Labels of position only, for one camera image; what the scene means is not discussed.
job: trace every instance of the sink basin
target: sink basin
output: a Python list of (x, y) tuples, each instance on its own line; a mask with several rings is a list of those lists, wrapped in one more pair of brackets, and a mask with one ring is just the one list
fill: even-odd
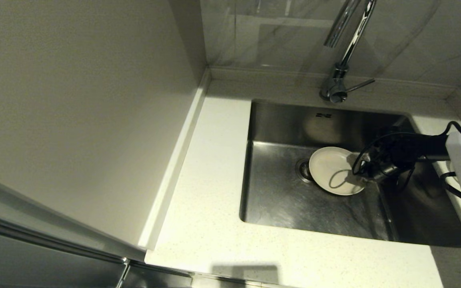
[(337, 146), (359, 152), (379, 129), (392, 125), (413, 132), (402, 115), (253, 102), (241, 220), (461, 248), (461, 221), (431, 164), (417, 164), (402, 192), (397, 182), (385, 181), (339, 196), (307, 179), (304, 163), (315, 150)]

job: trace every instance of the white plate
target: white plate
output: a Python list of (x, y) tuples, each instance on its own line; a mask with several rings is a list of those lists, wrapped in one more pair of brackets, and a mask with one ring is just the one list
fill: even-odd
[(350, 151), (338, 147), (316, 150), (309, 159), (309, 171), (316, 183), (337, 195), (354, 195), (366, 187), (360, 177), (351, 173), (356, 159)]

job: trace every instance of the logo on sink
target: logo on sink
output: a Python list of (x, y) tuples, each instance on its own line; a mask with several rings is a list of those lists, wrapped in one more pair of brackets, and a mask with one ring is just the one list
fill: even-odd
[(331, 118), (331, 114), (323, 114), (323, 113), (316, 113), (316, 117), (325, 117), (325, 118)]

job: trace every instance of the countertop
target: countertop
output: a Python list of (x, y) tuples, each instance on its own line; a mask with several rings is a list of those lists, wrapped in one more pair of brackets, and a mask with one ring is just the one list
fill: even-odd
[[(458, 120), (438, 97), (354, 92), (336, 106), (314, 87), (213, 80), (155, 250), (146, 263), (294, 287), (461, 287), (461, 249), (249, 224), (239, 218), (251, 100), (396, 112), (420, 133)], [(446, 171), (445, 164), (436, 166)], [(461, 200), (450, 196), (461, 215)]]

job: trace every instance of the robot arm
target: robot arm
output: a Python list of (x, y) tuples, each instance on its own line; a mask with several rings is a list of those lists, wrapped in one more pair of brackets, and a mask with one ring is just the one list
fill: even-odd
[[(451, 125), (459, 131), (447, 135)], [(416, 162), (444, 160), (453, 163), (461, 186), (461, 126), (458, 123), (450, 122), (444, 133), (435, 136), (400, 132), (397, 127), (391, 127), (362, 150), (353, 165), (353, 173), (381, 182), (413, 170)]]

